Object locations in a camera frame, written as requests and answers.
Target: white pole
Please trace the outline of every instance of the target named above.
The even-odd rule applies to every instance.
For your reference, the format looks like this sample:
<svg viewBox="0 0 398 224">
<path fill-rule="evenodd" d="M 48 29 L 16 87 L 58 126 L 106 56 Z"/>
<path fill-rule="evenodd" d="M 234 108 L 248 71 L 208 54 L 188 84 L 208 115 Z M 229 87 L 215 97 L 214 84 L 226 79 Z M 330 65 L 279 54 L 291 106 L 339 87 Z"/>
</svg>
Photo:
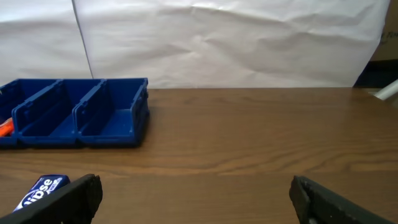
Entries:
<svg viewBox="0 0 398 224">
<path fill-rule="evenodd" d="M 385 100 L 388 97 L 394 95 L 396 92 L 398 92 L 398 80 L 384 87 L 383 89 L 378 91 L 374 96 L 379 98 L 380 100 Z"/>
</svg>

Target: white sheet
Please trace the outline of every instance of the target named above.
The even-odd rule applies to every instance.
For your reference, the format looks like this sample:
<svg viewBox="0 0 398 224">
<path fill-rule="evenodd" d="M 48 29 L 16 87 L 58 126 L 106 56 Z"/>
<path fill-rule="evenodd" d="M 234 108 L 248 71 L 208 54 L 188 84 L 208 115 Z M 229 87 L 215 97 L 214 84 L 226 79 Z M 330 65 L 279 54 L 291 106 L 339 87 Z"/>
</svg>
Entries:
<svg viewBox="0 0 398 224">
<path fill-rule="evenodd" d="M 71 0 L 0 0 L 0 85 L 91 78 Z"/>
<path fill-rule="evenodd" d="M 95 78 L 152 88 L 352 86 L 388 0 L 75 0 Z"/>
</svg>

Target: orange object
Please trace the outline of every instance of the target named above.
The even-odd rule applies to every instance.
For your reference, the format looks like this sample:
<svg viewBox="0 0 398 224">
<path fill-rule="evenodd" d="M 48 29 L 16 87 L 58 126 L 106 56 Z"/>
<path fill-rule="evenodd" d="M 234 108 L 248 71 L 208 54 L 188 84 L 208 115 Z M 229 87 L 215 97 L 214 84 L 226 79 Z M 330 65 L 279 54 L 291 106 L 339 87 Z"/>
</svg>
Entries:
<svg viewBox="0 0 398 224">
<path fill-rule="evenodd" d="M 0 124 L 0 137 L 8 136 L 14 131 L 14 123 L 12 118 L 8 118 L 7 121 Z"/>
</svg>

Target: bin compartment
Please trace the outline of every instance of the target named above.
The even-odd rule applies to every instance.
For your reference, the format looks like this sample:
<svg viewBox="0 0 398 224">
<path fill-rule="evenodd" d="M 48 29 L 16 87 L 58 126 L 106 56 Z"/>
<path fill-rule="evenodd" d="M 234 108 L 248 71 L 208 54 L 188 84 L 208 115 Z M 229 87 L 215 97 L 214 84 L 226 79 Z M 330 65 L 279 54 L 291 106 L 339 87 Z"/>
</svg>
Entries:
<svg viewBox="0 0 398 224">
<path fill-rule="evenodd" d="M 103 80 L 75 108 L 86 144 L 139 144 L 149 115 L 146 78 Z"/>
<path fill-rule="evenodd" d="M 12 110 L 56 79 L 18 79 L 0 87 L 0 124 L 12 117 Z M 17 143 L 15 134 L 0 137 L 0 145 Z"/>
<path fill-rule="evenodd" d="M 13 113 L 15 135 L 26 144 L 75 144 L 73 109 L 102 80 L 57 80 Z"/>
</svg>

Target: wooden table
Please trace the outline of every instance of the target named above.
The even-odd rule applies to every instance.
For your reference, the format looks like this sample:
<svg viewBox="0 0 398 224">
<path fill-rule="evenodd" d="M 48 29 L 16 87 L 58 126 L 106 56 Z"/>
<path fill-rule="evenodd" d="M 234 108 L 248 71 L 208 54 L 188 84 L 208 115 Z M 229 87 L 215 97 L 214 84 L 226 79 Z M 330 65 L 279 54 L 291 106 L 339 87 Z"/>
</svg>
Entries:
<svg viewBox="0 0 398 224">
<path fill-rule="evenodd" d="M 398 222 L 398 114 L 349 88 L 151 90 L 137 149 L 0 152 L 0 215 L 42 174 L 99 174 L 93 223 L 298 223 L 306 175 Z"/>
</svg>

